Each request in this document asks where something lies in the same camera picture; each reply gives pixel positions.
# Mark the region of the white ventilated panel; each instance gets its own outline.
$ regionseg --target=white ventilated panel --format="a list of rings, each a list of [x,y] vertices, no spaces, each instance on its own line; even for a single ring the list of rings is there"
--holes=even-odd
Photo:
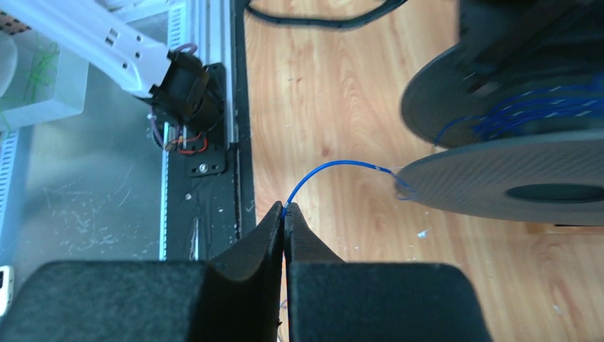
[[[15,155],[19,132],[11,133],[2,142],[0,147],[0,227],[4,228],[6,222],[6,206],[11,191],[11,180],[15,164]]]
[[[184,4],[173,4],[168,11],[168,37],[167,45],[170,48],[177,48],[186,43],[187,40],[187,20],[186,7]],[[164,126],[164,141],[168,141],[169,124]],[[167,229],[167,194],[168,194],[168,159],[170,155],[162,151],[162,199],[160,204],[160,260],[166,258],[166,229]]]

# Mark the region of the white box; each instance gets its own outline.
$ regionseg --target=white box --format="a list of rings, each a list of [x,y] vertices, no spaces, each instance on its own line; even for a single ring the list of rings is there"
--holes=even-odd
[[[0,98],[11,130],[82,113],[88,61],[41,33],[12,36],[18,49],[15,76]],[[0,120],[0,130],[7,130]]]

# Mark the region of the black cable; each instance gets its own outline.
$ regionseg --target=black cable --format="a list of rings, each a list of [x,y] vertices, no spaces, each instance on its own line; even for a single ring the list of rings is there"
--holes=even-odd
[[[247,0],[245,8],[252,16],[276,25],[319,26],[328,29],[357,29],[389,14],[405,2],[407,2],[407,0],[384,0],[384,3],[379,5],[376,9],[354,18],[347,19],[277,16],[255,9],[250,4],[251,0]]]

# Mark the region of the wooden floor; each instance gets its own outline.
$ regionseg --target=wooden floor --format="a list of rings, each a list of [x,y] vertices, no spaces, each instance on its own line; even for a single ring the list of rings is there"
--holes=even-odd
[[[275,12],[324,16],[360,13],[380,2],[254,1]],[[424,64],[455,43],[456,6],[409,1],[345,33],[248,18],[258,218],[324,162],[397,168],[431,153],[402,124],[400,96]],[[398,202],[391,177],[358,167],[322,171],[295,202],[345,260],[457,265],[474,283],[496,341],[604,341],[604,235],[527,234],[522,223]]]

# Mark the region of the scratched surface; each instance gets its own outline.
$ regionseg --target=scratched surface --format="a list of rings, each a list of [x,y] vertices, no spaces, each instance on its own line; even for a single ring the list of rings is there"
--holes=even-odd
[[[134,23],[165,41],[167,17]],[[82,115],[22,130],[29,144],[22,215],[4,227],[2,259],[19,286],[59,259],[159,256],[162,156],[150,139],[148,107],[90,67]]]

